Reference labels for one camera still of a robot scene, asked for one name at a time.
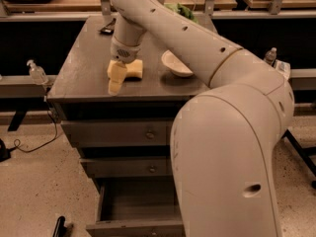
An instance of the yellow sponge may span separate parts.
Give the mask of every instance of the yellow sponge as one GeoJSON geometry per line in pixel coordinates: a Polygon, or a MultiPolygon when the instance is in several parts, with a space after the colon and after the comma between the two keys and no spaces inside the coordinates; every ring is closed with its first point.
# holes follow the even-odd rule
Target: yellow sponge
{"type": "Polygon", "coordinates": [[[108,66],[109,94],[115,96],[119,93],[121,85],[127,77],[142,79],[142,60],[136,59],[131,63],[124,64],[120,61],[111,60],[108,66]]]}

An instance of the black cable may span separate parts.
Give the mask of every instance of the black cable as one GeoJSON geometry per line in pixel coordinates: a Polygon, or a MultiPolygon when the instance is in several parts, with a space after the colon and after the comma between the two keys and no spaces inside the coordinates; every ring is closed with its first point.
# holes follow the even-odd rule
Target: black cable
{"type": "Polygon", "coordinates": [[[54,124],[54,127],[55,127],[55,136],[54,136],[54,138],[53,138],[52,140],[50,140],[50,141],[44,143],[43,145],[38,146],[38,147],[36,147],[36,148],[34,148],[34,149],[32,149],[32,150],[24,150],[24,149],[22,149],[21,146],[20,146],[20,145],[21,145],[21,140],[20,140],[20,139],[15,139],[14,142],[13,142],[14,145],[15,145],[15,147],[13,147],[13,148],[11,148],[11,149],[9,149],[9,150],[10,150],[10,151],[13,151],[13,150],[15,150],[15,149],[19,149],[20,151],[22,151],[22,152],[24,152],[24,153],[31,153],[31,152],[34,152],[34,151],[36,151],[36,150],[38,150],[38,149],[40,149],[40,148],[42,148],[42,147],[48,145],[48,144],[51,143],[52,141],[54,141],[54,140],[57,138],[57,134],[58,134],[58,132],[57,132],[57,124],[56,124],[55,119],[49,114],[48,111],[47,111],[47,114],[48,114],[48,116],[50,117],[50,119],[52,120],[52,122],[53,122],[53,124],[54,124]]]}

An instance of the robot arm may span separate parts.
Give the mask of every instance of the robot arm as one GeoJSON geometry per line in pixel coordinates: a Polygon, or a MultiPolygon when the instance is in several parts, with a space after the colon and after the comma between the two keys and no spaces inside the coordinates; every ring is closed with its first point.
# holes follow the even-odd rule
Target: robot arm
{"type": "Polygon", "coordinates": [[[280,237],[272,153],[293,116],[287,81],[157,0],[112,2],[119,13],[113,59],[131,62],[148,31],[212,89],[182,107],[171,132],[186,236],[280,237]]]}

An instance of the clear bottle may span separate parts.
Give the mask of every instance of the clear bottle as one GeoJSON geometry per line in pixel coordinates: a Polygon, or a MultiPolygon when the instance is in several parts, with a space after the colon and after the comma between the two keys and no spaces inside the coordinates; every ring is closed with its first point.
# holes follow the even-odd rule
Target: clear bottle
{"type": "Polygon", "coordinates": [[[266,52],[264,61],[268,65],[273,66],[276,59],[277,59],[277,49],[275,47],[273,47],[271,50],[266,52]]]}
{"type": "Polygon", "coordinates": [[[27,65],[30,67],[29,73],[35,84],[46,85],[48,83],[48,77],[42,67],[37,66],[32,59],[27,62],[27,65]]]}

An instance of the concrete floor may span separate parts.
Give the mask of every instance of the concrete floor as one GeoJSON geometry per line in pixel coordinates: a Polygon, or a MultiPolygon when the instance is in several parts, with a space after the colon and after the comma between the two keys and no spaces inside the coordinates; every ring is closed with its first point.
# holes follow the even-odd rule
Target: concrete floor
{"type": "MultiPolygon", "coordinates": [[[[316,145],[316,116],[299,113],[290,130],[302,146],[316,145]]],[[[54,136],[45,114],[28,114],[17,131],[7,132],[10,114],[0,115],[0,138],[7,147],[20,139],[32,149],[54,136]]],[[[72,237],[89,236],[86,224],[95,222],[99,195],[79,164],[60,126],[55,141],[32,153],[19,150],[0,163],[0,237],[52,236],[56,219],[66,218],[72,237]]],[[[316,180],[290,143],[275,149],[274,174],[283,237],[316,236],[316,180]]]]}

